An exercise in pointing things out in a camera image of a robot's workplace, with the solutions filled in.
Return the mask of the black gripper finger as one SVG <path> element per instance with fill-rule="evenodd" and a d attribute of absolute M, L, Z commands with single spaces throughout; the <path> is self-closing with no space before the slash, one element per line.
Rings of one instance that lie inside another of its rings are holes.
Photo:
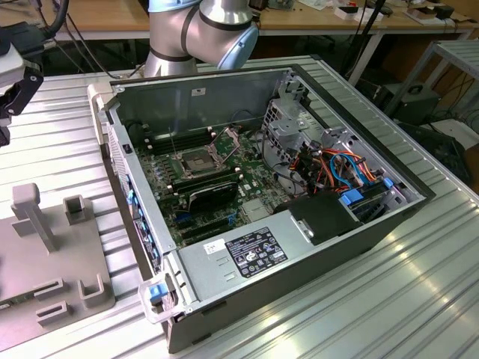
<path fill-rule="evenodd" d="M 8 126 L 12 116 L 22 113 L 43 83 L 43 74 L 39 69 L 26 67 L 21 81 L 15 83 L 1 95 L 1 146 L 10 143 Z"/>

